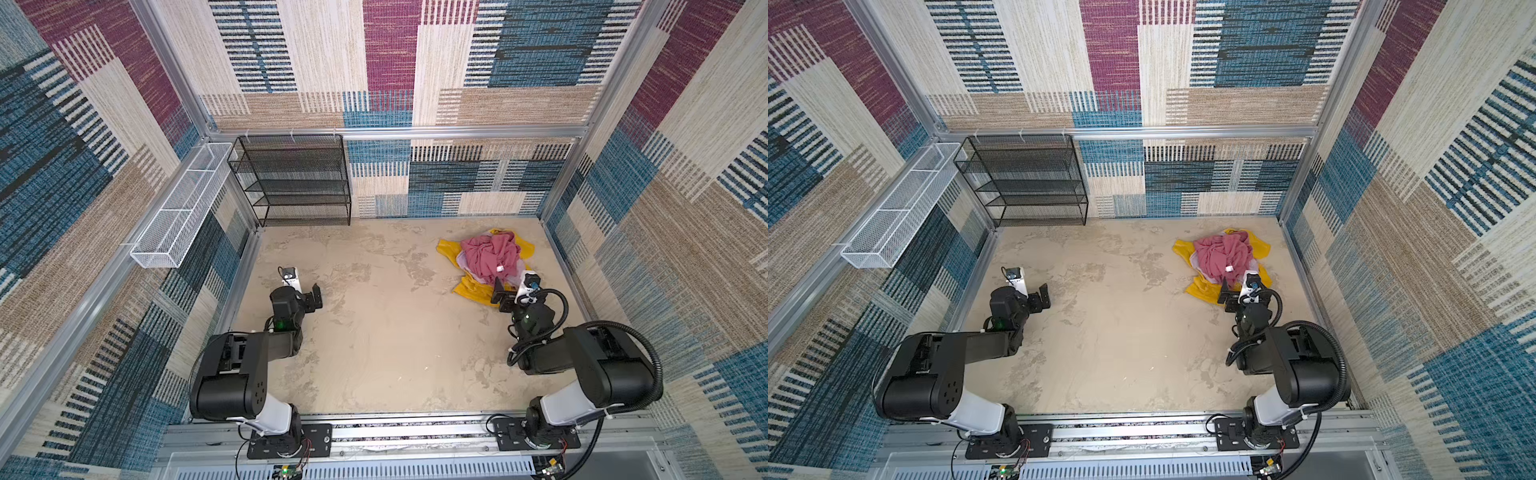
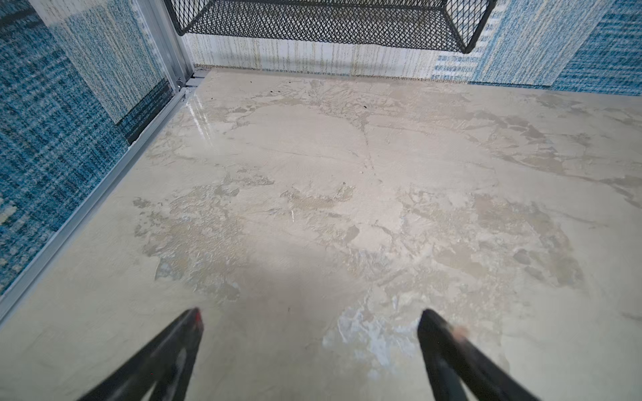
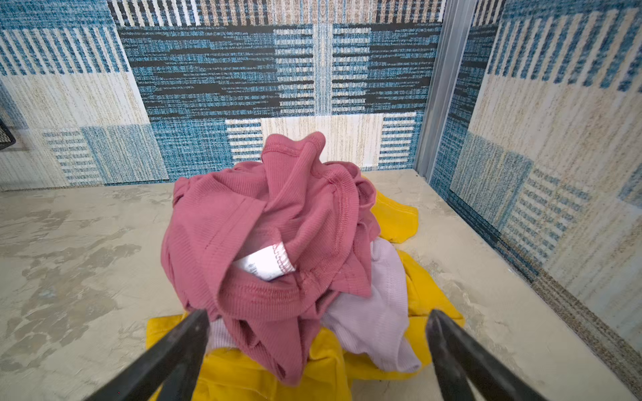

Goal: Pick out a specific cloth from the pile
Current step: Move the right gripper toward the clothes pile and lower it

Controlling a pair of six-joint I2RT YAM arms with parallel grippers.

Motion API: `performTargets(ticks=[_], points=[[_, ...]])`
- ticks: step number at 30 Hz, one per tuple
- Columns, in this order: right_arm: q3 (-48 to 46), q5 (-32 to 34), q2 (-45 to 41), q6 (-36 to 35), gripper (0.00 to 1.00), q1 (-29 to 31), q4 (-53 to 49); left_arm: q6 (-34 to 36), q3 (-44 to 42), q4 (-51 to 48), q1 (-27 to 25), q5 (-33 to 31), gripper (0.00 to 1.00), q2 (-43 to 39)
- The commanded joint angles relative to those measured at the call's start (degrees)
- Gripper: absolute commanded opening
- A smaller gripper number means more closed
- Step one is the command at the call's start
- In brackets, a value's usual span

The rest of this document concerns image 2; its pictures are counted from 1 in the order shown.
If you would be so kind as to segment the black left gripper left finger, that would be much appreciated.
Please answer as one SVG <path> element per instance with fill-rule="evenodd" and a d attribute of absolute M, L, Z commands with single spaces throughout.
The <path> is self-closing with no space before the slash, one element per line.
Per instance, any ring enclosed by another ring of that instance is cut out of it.
<path fill-rule="evenodd" d="M 185 310 L 81 399 L 185 399 L 203 332 L 200 309 Z"/>

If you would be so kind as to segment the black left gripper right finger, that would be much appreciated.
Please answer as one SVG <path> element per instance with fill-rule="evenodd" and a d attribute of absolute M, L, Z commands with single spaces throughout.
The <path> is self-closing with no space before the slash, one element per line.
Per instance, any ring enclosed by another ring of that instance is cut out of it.
<path fill-rule="evenodd" d="M 439 313 L 421 314 L 417 338 L 436 400 L 535 400 L 537 397 L 494 364 Z"/>

